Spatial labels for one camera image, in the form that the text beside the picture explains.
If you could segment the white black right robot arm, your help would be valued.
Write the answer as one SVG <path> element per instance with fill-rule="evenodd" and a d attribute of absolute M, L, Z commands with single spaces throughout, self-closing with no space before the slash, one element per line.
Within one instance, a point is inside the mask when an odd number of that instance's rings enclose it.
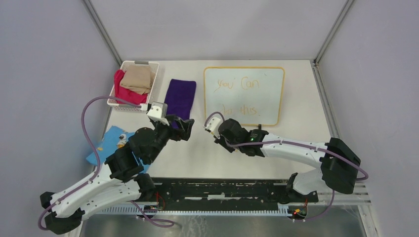
<path fill-rule="evenodd" d="M 247 131 L 234 119 L 207 119 L 204 128 L 229 152 L 239 151 L 249 157 L 283 158 L 305 165 L 313 170 L 295 173 L 285 188 L 286 197 L 299 201 L 314 191 L 331 189 L 352 194 L 360 179 L 361 160 L 339 138 L 328 142 L 302 142 L 285 139 L 262 129 Z"/>

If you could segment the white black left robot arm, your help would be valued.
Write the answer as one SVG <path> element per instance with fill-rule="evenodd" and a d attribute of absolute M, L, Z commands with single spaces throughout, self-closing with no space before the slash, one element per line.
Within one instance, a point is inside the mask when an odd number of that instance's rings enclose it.
<path fill-rule="evenodd" d="M 153 128 L 142 127 L 95 170 L 71 187 L 58 192 L 44 192 L 38 225 L 57 235 L 77 228 L 91 215 L 126 201 L 150 201 L 156 186 L 145 165 L 151 165 L 168 141 L 187 141 L 193 119 L 176 115 L 150 116 Z"/>

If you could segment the yellow framed whiteboard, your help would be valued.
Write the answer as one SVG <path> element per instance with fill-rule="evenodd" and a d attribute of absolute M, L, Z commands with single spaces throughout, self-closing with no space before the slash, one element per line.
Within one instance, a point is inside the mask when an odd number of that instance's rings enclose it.
<path fill-rule="evenodd" d="M 220 112 L 241 125 L 276 126 L 285 83 L 282 67 L 207 67 L 203 72 L 205 117 Z"/>

